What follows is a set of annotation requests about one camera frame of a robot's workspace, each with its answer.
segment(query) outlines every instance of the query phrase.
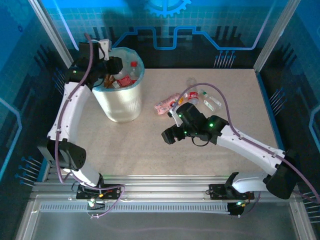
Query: black mount bracket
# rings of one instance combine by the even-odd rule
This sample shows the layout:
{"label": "black mount bracket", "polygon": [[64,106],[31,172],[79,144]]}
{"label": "black mount bracket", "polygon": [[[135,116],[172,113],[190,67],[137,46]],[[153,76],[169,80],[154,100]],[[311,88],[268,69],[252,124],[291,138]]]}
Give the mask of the black mount bracket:
{"label": "black mount bracket", "polygon": [[[104,184],[103,176],[100,174],[99,182],[97,187],[99,188],[109,188],[113,186],[117,186],[119,184]],[[76,191],[76,199],[77,200],[90,200],[91,198],[95,198],[96,200],[106,200],[106,199],[118,199],[121,194],[121,187],[117,187],[110,190],[94,190],[90,187],[86,187],[83,185],[78,186]]]}
{"label": "black mount bracket", "polygon": [[230,215],[241,215],[247,200],[254,200],[255,195],[253,192],[240,193],[232,187],[233,180],[238,175],[238,172],[234,172],[227,179],[225,184],[209,184],[209,189],[205,191],[205,194],[210,195],[210,200],[237,200],[238,202],[228,202],[227,208]]}
{"label": "black mount bracket", "polygon": [[[107,74],[118,74],[123,68],[122,59],[117,56],[110,56],[108,61],[103,58],[99,59],[100,44],[98,42],[92,43],[93,59],[92,66],[84,85],[87,85],[90,90],[93,89],[95,82],[99,79],[104,79]],[[79,43],[79,56],[71,67],[66,71],[65,83],[69,82],[79,83],[87,71],[90,59],[90,45],[88,42]]]}

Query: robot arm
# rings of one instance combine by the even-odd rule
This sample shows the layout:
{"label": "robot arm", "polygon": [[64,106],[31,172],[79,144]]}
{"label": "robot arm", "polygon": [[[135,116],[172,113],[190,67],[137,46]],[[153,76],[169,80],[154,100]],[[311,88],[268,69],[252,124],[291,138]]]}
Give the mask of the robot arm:
{"label": "robot arm", "polygon": [[[232,173],[222,190],[225,192],[221,195],[227,194],[229,199],[237,199],[246,192],[269,191],[278,198],[288,199],[290,197],[297,183],[297,176],[275,156],[278,155],[295,164],[296,155],[291,151],[286,153],[281,149],[267,146],[235,129],[240,135],[238,137],[226,120],[215,115],[206,118],[191,103],[183,104],[176,112],[171,111],[169,116],[175,119],[176,124],[161,134],[167,144],[173,144],[175,139],[180,141],[186,137],[190,137],[195,144],[194,138],[199,138],[206,144],[213,143],[228,148],[264,170],[264,172],[254,174]],[[243,138],[269,149],[273,154],[244,141]]]}
{"label": "robot arm", "polygon": [[[76,90],[71,99],[68,99],[70,93],[84,77],[89,64],[89,43],[81,42],[79,44],[79,59],[72,64],[66,73],[63,98],[57,117],[47,134],[47,139],[40,143],[38,149],[53,164],[55,162],[57,131],[60,131],[58,139],[60,168],[66,172],[71,171],[82,183],[95,187],[101,183],[101,175],[86,161],[86,150],[76,145],[78,124],[95,82],[102,81],[107,74],[114,75],[119,73],[123,68],[123,64],[121,58],[109,57],[111,42],[108,39],[94,42],[92,46],[93,60],[91,70],[83,85]],[[58,129],[59,116],[66,101],[69,102],[63,112],[60,129]]]}

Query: vent grille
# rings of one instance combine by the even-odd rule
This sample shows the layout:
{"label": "vent grille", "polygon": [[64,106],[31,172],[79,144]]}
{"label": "vent grille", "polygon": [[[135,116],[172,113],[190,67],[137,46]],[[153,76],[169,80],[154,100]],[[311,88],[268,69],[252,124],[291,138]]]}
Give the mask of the vent grille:
{"label": "vent grille", "polygon": [[[95,212],[104,212],[112,202],[106,203],[106,208]],[[88,212],[87,202],[43,202],[41,212]],[[224,213],[228,214],[227,203],[148,203],[119,202],[112,210],[114,213]]]}

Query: trash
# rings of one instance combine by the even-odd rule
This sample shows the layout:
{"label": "trash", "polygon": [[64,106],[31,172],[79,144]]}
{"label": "trash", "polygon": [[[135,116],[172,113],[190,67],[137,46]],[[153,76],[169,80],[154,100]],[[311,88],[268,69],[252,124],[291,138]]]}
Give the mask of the trash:
{"label": "trash", "polygon": [[[161,115],[161,114],[164,114],[164,113],[166,113],[167,111],[169,111],[169,109],[171,109],[171,108],[174,106],[174,104],[175,104],[176,101],[178,100],[179,96],[180,96],[180,93],[175,93],[175,94],[169,96],[167,99],[158,102],[156,105],[154,105],[154,108],[155,108],[155,110],[156,110],[156,113],[157,113],[158,115]],[[179,105],[182,104],[183,101],[185,100],[185,98],[187,98],[187,97],[188,97],[188,94],[185,93],[185,94],[184,94],[184,97],[181,97],[181,98],[180,98],[178,104],[179,104]]]}
{"label": "trash", "polygon": [[138,73],[137,65],[138,65],[137,61],[132,61],[130,63],[131,71],[129,76],[132,82],[137,81],[140,76],[140,74]]}
{"label": "trash", "polygon": [[130,62],[136,61],[139,78],[134,83],[130,79],[129,85],[126,87],[119,85],[119,88],[115,88],[118,83],[115,80],[108,88],[104,85],[94,87],[92,93],[109,119],[117,123],[130,122],[136,119],[142,110],[141,86],[143,84],[145,66],[136,51],[127,47],[115,47],[109,52],[109,56],[121,58],[123,68],[127,70],[127,74],[131,69]]}
{"label": "trash", "polygon": [[215,97],[208,95],[203,89],[199,91],[199,97],[201,101],[206,105],[212,112],[222,108],[222,103]]}
{"label": "trash", "polygon": [[[195,85],[196,83],[197,83],[197,80],[194,77],[189,77],[186,80],[187,87]],[[189,89],[187,93],[188,93],[189,102],[191,104],[193,104],[193,105],[197,105],[198,102],[199,102],[199,94],[198,94],[198,91],[197,91],[197,87],[195,86],[195,87]]]}
{"label": "trash", "polygon": [[120,87],[127,87],[131,84],[130,76],[127,70],[123,67],[118,74],[113,75]]}
{"label": "trash", "polygon": [[104,78],[103,86],[105,88],[110,88],[111,85],[114,83],[114,81],[115,81],[114,76],[107,74]]}

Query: trash bin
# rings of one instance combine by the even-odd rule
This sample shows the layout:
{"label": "trash bin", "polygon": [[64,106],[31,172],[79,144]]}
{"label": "trash bin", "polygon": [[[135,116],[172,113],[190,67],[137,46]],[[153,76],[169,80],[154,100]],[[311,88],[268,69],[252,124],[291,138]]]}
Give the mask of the trash bin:
{"label": "trash bin", "polygon": [[121,58],[123,67],[126,69],[130,68],[130,62],[137,61],[139,78],[128,87],[105,88],[102,84],[94,87],[92,92],[110,120],[117,123],[130,122],[136,119],[142,110],[141,83],[145,66],[136,51],[127,47],[113,48],[109,56]]}

